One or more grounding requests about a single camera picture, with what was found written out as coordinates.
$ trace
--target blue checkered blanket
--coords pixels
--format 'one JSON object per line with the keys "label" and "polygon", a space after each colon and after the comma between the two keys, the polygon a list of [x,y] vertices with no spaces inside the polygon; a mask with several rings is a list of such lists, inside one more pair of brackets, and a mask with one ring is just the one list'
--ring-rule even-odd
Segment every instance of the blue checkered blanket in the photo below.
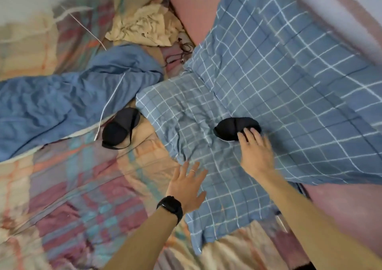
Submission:
{"label": "blue checkered blanket", "polygon": [[213,128],[252,117],[291,182],[382,184],[381,71],[317,25],[295,0],[221,0],[181,76],[145,89],[137,107],[171,156],[209,170],[207,198],[186,216],[196,253],[271,212]]}

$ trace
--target sleep mask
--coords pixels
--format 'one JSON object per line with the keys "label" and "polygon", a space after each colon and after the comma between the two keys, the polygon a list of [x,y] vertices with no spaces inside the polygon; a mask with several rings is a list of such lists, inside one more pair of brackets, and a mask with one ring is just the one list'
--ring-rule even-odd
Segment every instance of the sleep mask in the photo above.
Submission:
{"label": "sleep mask", "polygon": [[[102,132],[102,146],[108,149],[125,149],[131,144],[132,132],[137,127],[140,114],[136,108],[123,108],[119,110],[114,119],[107,123]],[[130,135],[130,143],[123,148],[117,148],[116,145],[122,143],[127,135]]]}
{"label": "sleep mask", "polygon": [[213,133],[223,141],[239,141],[238,132],[244,134],[244,128],[255,128],[261,133],[259,123],[251,117],[230,117],[223,119],[213,129]]}

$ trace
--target watch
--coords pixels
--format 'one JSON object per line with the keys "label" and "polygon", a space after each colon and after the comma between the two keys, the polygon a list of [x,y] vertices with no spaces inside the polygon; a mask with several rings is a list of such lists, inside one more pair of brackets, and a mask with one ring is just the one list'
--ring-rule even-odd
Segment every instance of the watch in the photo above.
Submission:
{"label": "watch", "polygon": [[169,195],[164,197],[162,200],[157,205],[157,209],[162,206],[164,207],[167,211],[169,211],[172,214],[175,214],[178,218],[178,223],[180,220],[183,218],[183,210],[182,210],[182,204],[175,199],[173,196]]}

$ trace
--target blue garment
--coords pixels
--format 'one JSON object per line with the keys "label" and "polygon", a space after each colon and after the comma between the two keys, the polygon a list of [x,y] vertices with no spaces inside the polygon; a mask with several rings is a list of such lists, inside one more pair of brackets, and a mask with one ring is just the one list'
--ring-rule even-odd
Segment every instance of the blue garment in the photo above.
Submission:
{"label": "blue garment", "polygon": [[55,142],[122,109],[136,93],[163,79],[163,69],[140,46],[112,47],[81,72],[22,76],[0,83],[0,161]]}
{"label": "blue garment", "polygon": [[196,253],[272,212],[240,167],[238,142],[214,135],[225,118],[257,120],[288,181],[382,184],[381,71],[295,0],[221,0],[185,67],[136,105],[171,156],[209,171],[206,200],[185,217]]}

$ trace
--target black cord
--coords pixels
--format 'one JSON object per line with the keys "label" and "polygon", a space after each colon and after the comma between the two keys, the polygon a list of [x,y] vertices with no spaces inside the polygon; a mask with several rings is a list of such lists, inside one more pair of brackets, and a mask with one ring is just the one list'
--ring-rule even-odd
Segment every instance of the black cord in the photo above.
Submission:
{"label": "black cord", "polygon": [[[178,39],[178,43],[179,43],[179,47],[180,47],[180,49],[182,50],[182,53],[180,53],[180,54],[175,54],[175,55],[168,55],[168,56],[166,57],[166,59],[165,59],[165,63],[166,63],[166,64],[163,66],[164,68],[167,67],[167,65],[172,64],[172,63],[174,63],[174,62],[177,62],[177,61],[179,61],[179,60],[180,60],[180,63],[181,63],[181,64],[184,64],[184,62],[185,62],[184,57],[187,56],[187,55],[192,54],[192,52],[194,51],[195,46],[194,46],[193,43],[191,43],[191,42],[185,42],[185,43],[183,44],[181,41],[182,41],[182,39],[179,38],[179,39]],[[169,58],[171,58],[171,57],[176,57],[176,56],[180,56],[180,57],[179,57],[179,58],[176,58],[176,59],[174,59],[174,60],[170,60],[170,61],[169,61]]]}

